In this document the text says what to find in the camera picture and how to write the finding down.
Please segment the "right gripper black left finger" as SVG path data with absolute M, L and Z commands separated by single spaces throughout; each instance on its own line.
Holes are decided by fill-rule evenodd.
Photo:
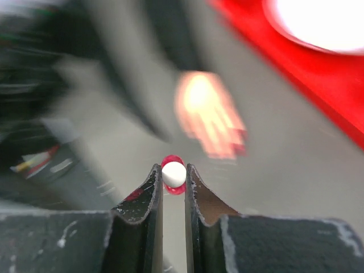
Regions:
M 2 272 L 162 272 L 162 171 L 110 210 L 1 212 Z

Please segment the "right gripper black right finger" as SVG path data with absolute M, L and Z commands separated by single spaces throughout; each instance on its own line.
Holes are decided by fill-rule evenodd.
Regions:
M 362 272 L 363 243 L 344 221 L 241 214 L 187 166 L 188 272 Z

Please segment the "white nail polish brush cap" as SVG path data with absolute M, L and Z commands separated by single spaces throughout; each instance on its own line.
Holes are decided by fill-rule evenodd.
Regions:
M 178 188 L 185 183 L 187 171 L 179 162 L 169 162 L 162 168 L 162 179 L 171 188 Z

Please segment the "red nail polish bottle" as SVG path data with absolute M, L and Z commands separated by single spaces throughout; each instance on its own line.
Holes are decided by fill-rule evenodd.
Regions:
M 179 163 L 183 164 L 184 167 L 185 167 L 185 164 L 184 164 L 183 160 L 177 155 L 168 155 L 168 156 L 166 156 L 162 160 L 161 167 L 163 168 L 169 162 L 179 162 Z M 164 183 L 164 185 L 165 185 L 165 188 L 166 188 L 167 192 L 172 194 L 172 195 L 180 195 L 180 194 L 185 192 L 185 183 L 182 186 L 178 187 L 178 188 L 171 188 L 171 187 L 167 186 L 165 183 Z

